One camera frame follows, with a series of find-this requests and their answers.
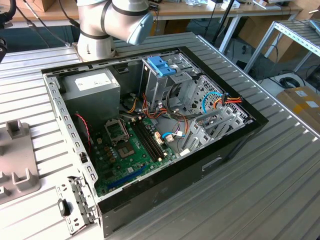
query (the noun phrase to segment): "metal shelf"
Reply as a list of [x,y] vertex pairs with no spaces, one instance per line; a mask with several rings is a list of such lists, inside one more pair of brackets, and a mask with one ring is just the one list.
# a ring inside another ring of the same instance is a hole
[[[208,42],[192,33],[122,41],[121,56],[187,46],[269,120],[215,172],[110,236],[141,239],[311,239],[320,233],[320,150],[317,135]],[[72,48],[8,54],[0,64],[0,125],[29,123],[41,189],[0,205],[2,239],[69,239],[55,185],[77,176],[40,69],[78,63]],[[75,239],[102,239],[96,224]]]
[[[310,53],[298,64],[295,71],[297,71],[301,65],[308,59],[311,53],[316,54],[320,57],[320,35],[313,29],[309,21],[307,20],[288,20],[288,21],[274,21],[263,39],[261,40],[259,46],[256,48],[254,54],[252,55],[250,61],[246,65],[244,72],[248,73],[253,67],[254,63],[259,57],[260,52],[263,47],[268,43],[270,37],[274,33],[274,30],[278,30],[280,34],[275,38],[272,45],[276,46],[282,35],[286,35],[291,38],[304,48],[308,49]],[[265,57],[267,58],[274,48],[270,47]]]

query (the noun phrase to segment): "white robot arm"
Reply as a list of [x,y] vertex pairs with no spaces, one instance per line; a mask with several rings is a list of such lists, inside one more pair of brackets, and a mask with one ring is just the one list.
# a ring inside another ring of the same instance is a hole
[[86,61],[113,57],[113,37],[139,45],[152,28],[147,0],[78,0],[77,6],[81,30],[77,50]]

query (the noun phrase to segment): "metal latch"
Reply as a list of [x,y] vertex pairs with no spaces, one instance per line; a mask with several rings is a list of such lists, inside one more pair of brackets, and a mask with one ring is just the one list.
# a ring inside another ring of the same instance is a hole
[[65,183],[55,187],[58,206],[71,235],[81,231],[98,218],[98,210],[85,179],[68,177]]

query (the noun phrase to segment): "workbench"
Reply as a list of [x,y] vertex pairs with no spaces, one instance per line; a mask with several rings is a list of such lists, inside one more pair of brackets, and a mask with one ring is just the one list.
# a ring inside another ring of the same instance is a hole
[[[111,240],[315,240],[320,233],[319,135],[201,36],[115,45],[121,56],[187,46],[269,120],[235,158],[122,227]],[[55,185],[79,173],[56,122],[41,69],[79,63],[73,48],[8,54],[0,64],[0,126],[30,125],[41,189],[0,205],[1,239],[68,239]],[[92,224],[75,239],[101,239]]]
[[[63,0],[61,1],[63,7],[70,18],[75,20],[79,19],[78,7],[74,0]],[[42,27],[39,21],[28,9],[21,8],[22,12],[34,21],[37,27]],[[240,8],[231,9],[229,17],[232,18],[230,26],[225,34],[219,51],[224,53],[228,43],[236,30],[236,27],[242,17],[252,17],[252,16],[275,16],[275,15],[289,15],[288,20],[293,20],[296,18],[298,13],[302,8],[298,7],[294,3],[290,6],[282,7],[282,9],[265,10],[255,4],[241,4]],[[201,6],[189,6],[184,2],[174,3],[174,2],[162,2],[159,4],[158,17],[155,12],[153,12],[154,19],[162,20],[179,20],[179,19],[205,19],[210,18],[212,15],[213,8],[202,4]],[[47,12],[37,12],[39,17],[48,26],[65,26],[70,25],[69,21],[66,19],[65,15],[61,11],[58,1],[56,1]],[[217,7],[214,10],[213,18],[221,18],[225,14],[225,10]],[[17,12],[11,21],[13,23],[13,28],[26,28],[28,27],[22,16]]]

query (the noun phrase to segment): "motherboard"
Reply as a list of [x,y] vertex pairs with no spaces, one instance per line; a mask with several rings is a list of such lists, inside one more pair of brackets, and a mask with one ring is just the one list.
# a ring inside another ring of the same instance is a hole
[[174,151],[157,142],[156,136],[148,118],[135,122],[113,119],[91,134],[90,158],[98,174],[95,189],[99,197],[176,159]]

